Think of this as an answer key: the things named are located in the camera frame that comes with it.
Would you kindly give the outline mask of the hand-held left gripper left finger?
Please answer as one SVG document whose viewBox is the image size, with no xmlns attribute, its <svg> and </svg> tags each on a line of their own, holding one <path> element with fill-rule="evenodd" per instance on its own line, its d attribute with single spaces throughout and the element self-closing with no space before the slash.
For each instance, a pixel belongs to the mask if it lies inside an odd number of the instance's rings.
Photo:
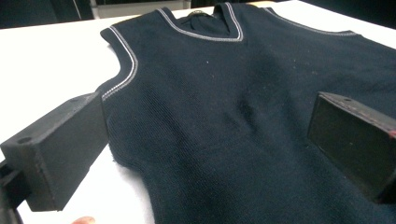
<svg viewBox="0 0 396 224">
<path fill-rule="evenodd" d="M 102 98 L 72 98 L 0 144 L 11 206 L 34 212 L 65 208 L 108 141 Z"/>
</svg>

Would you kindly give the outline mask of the black shorts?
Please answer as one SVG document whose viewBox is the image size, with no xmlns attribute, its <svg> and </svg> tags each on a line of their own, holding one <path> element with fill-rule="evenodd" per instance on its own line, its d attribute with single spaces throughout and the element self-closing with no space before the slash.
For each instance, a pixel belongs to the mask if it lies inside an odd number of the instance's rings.
<svg viewBox="0 0 396 224">
<path fill-rule="evenodd" d="M 230 3 L 102 36 L 120 62 L 100 87 L 109 146 L 156 224 L 396 224 L 396 205 L 368 202 L 306 135 L 321 91 L 396 118 L 396 49 Z"/>
</svg>

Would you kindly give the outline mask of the white table cover sheet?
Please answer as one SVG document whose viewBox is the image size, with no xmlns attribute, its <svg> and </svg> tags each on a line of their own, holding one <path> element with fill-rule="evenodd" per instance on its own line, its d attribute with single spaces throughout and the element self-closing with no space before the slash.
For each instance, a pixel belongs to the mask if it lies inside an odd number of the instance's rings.
<svg viewBox="0 0 396 224">
<path fill-rule="evenodd" d="M 350 31 L 396 49 L 396 32 L 300 1 L 269 7 L 280 17 L 325 32 Z M 100 87 L 120 71 L 102 32 L 122 19 L 0 31 L 0 142 L 64 100 Z M 142 175 L 120 165 L 108 146 L 61 213 L 21 209 L 25 224 L 156 224 Z"/>
</svg>

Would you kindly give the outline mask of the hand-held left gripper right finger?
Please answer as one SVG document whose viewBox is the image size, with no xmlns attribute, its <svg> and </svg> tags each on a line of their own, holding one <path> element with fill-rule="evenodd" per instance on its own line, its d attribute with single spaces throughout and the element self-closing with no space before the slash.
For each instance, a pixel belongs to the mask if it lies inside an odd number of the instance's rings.
<svg viewBox="0 0 396 224">
<path fill-rule="evenodd" d="M 368 200 L 396 203 L 396 119 L 320 92 L 307 136 Z"/>
</svg>

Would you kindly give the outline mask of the white metal desk frame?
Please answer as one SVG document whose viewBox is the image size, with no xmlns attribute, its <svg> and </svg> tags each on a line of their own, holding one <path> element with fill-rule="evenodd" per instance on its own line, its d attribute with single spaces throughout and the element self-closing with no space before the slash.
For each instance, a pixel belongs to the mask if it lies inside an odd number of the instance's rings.
<svg viewBox="0 0 396 224">
<path fill-rule="evenodd" d="M 147 2 L 109 3 L 109 0 L 91 0 L 95 19 L 106 19 L 148 13 L 156 8 L 168 7 L 172 10 L 190 9 L 191 0 L 148 0 Z"/>
</svg>

